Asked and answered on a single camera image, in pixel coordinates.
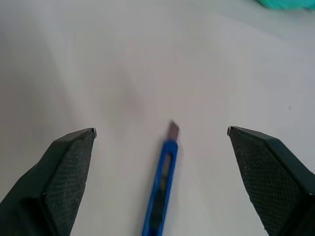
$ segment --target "white surface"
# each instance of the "white surface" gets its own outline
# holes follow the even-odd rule
[[[96,127],[72,235],[138,236],[172,118],[164,235],[267,235],[226,130],[276,136],[315,171],[313,18],[245,0],[1,2],[0,198],[54,139]]]

